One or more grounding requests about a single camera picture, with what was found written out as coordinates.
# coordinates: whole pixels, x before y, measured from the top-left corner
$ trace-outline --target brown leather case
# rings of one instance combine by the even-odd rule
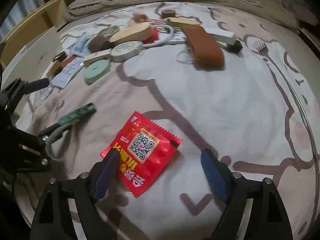
[[[224,56],[217,42],[201,26],[183,26],[191,56],[196,65],[203,67],[224,67]]]

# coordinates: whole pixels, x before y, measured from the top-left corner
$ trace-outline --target bed sheet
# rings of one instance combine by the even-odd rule
[[[92,85],[83,70],[64,89],[30,96],[17,127],[37,134],[68,112],[93,102],[97,113],[77,124],[61,140],[65,157],[48,174],[20,175],[15,185],[19,207],[31,223],[48,179],[73,179],[100,161],[128,117],[135,111],[183,139],[178,151],[151,187],[138,198],[115,180],[97,207],[118,239],[203,239],[222,214],[200,163],[210,148],[231,171],[247,179],[270,177],[286,207],[294,239],[301,239],[318,214],[316,170],[311,143],[295,101],[279,71],[256,48],[266,43],[269,55],[297,93],[319,148],[320,109],[307,80],[285,49],[255,17],[230,8],[185,2],[161,2],[121,9],[81,25],[60,38],[66,49],[84,31],[98,33],[109,25],[124,27],[132,13],[159,19],[162,9],[202,26],[233,31],[243,45],[240,55],[223,51],[225,69],[205,71],[177,62],[185,44],[145,49]],[[70,209],[84,239],[74,202]]]

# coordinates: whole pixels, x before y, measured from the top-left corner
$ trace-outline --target fork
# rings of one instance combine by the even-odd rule
[[[277,68],[277,70],[280,72],[280,74],[282,75],[282,77],[284,78],[285,82],[287,83],[289,89],[290,89],[290,92],[293,96],[293,99],[299,109],[299,112],[300,112],[300,115],[302,117],[302,120],[304,119],[304,123],[306,125],[306,129],[307,129],[307,132],[308,132],[308,135],[309,135],[309,138],[310,138],[310,141],[311,141],[311,149],[312,149],[312,155],[313,155],[313,159],[314,159],[314,162],[315,162],[315,169],[316,169],[316,201],[315,201],[315,208],[313,210],[313,214],[312,214],[312,218],[311,218],[311,223],[310,225],[312,225],[315,217],[316,217],[316,211],[317,211],[317,206],[318,206],[318,199],[319,199],[319,184],[320,184],[320,172],[319,172],[319,163],[318,163],[318,158],[317,158],[317,149],[316,149],[316,143],[315,143],[315,139],[313,137],[313,134],[312,134],[312,130],[311,130],[311,126],[310,126],[310,123],[308,121],[308,118],[307,118],[307,115],[306,115],[306,112],[304,111],[303,107],[302,107],[302,104],[296,94],[296,92],[293,90],[293,87],[291,86],[291,84],[289,83],[289,81],[287,80],[287,78],[284,76],[284,74],[282,73],[282,71],[280,70],[280,68],[278,68],[278,66],[276,65],[276,63],[272,60],[272,58],[269,56],[268,52],[269,52],[269,49],[268,47],[266,46],[265,43],[263,43],[262,45],[260,45],[258,48],[257,48],[257,51],[260,55],[262,56],[265,56],[267,59],[269,59],[271,61],[271,63]]]

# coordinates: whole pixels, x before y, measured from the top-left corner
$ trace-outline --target red packet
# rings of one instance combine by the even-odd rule
[[[104,158],[111,148],[118,150],[119,178],[137,197],[152,184],[181,142],[135,111],[100,155]]]

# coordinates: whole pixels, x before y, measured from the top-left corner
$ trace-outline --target metal screw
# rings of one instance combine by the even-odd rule
[[[241,178],[241,174],[240,174],[239,172],[233,172],[233,173],[232,173],[232,176],[233,176],[235,179]]]
[[[50,183],[50,184],[54,184],[56,181],[57,181],[56,178],[51,178],[51,179],[49,179],[49,183]]]
[[[85,178],[87,178],[88,176],[89,176],[89,173],[88,173],[88,172],[83,172],[83,173],[80,174],[80,178],[81,178],[81,179],[85,179]]]
[[[42,140],[44,140],[45,142],[46,142],[48,139],[49,139],[49,136],[47,136],[47,135],[44,135],[44,136],[42,137]]]
[[[273,183],[272,179],[270,179],[270,178],[265,178],[264,181],[267,184],[272,184]]]
[[[41,160],[42,165],[47,166],[49,164],[49,161],[47,159]]]

